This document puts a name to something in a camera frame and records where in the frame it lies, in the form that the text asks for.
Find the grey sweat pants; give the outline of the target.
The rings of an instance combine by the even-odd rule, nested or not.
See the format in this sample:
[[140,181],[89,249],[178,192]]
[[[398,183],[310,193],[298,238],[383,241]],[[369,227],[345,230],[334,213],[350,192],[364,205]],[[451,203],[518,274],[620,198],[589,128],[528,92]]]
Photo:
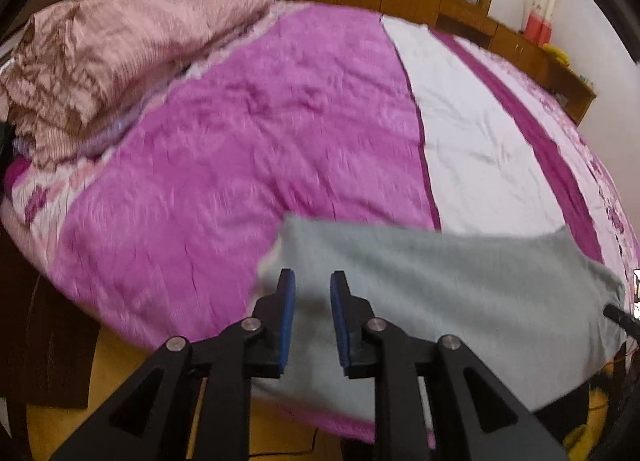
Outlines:
[[615,273],[578,249],[567,229],[548,235],[460,237],[291,216],[262,265],[265,288],[282,269],[296,280],[293,336],[283,377],[258,393],[334,421],[371,422],[373,385],[346,379],[338,361],[330,278],[408,334],[454,334],[529,409],[566,395],[611,360],[625,334],[606,319],[622,306]]

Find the smartphone on bed edge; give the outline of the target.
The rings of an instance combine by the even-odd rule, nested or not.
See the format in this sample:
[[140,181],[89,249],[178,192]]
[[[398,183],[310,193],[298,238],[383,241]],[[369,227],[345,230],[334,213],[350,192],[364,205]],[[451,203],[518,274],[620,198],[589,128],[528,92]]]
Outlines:
[[636,268],[632,272],[632,283],[634,284],[634,304],[640,303],[640,269]]

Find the dark wooden nightstand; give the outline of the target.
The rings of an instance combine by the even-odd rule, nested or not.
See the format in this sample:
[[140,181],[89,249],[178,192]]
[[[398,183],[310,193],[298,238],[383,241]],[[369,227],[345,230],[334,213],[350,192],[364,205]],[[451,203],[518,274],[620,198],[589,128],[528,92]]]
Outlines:
[[1,233],[1,396],[85,409],[100,325]]

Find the yellow item on cabinet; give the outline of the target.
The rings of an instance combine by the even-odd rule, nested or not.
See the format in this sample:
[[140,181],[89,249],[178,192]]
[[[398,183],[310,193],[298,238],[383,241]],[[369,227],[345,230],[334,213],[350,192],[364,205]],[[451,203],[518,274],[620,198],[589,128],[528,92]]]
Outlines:
[[559,62],[560,65],[565,66],[565,68],[570,66],[570,57],[565,51],[562,51],[562,49],[551,44],[544,44],[541,46],[541,49],[548,54],[550,58]]

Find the purple white bedspread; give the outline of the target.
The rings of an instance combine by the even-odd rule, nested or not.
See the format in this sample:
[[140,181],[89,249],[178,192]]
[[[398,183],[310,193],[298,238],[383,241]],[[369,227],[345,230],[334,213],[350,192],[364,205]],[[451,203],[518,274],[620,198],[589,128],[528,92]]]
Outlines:
[[[64,295],[148,349],[245,317],[291,216],[460,237],[564,228],[632,305],[634,230],[559,103],[466,39],[361,9],[272,2],[153,87],[121,142],[24,170],[1,205]],[[373,419],[283,404],[373,437]]]

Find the pink checked quilt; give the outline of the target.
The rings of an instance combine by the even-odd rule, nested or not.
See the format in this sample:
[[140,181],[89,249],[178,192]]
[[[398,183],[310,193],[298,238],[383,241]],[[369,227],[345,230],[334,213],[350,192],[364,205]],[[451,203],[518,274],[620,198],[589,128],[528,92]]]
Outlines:
[[51,168],[273,0],[64,0],[33,14],[1,73],[1,120]]

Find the long wooden cabinet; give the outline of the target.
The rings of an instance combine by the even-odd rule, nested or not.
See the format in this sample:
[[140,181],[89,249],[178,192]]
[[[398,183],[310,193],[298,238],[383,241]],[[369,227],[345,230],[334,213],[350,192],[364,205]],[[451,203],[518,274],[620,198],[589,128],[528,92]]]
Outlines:
[[357,7],[426,24],[441,32],[469,39],[511,62],[544,88],[579,124],[596,93],[577,74],[562,65],[548,51],[536,46],[517,31],[491,19],[463,0],[301,0],[328,5]]

